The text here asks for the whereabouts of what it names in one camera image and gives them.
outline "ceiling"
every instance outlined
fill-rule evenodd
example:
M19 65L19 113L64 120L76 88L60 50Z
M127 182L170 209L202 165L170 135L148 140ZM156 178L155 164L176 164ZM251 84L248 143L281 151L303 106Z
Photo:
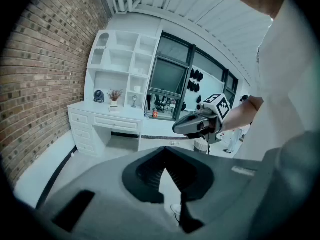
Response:
M224 46L224 54L236 61L234 65L252 83L257 48L272 23L269 16L239 0L141 0L140 4L146 10L171 12L205 30Z

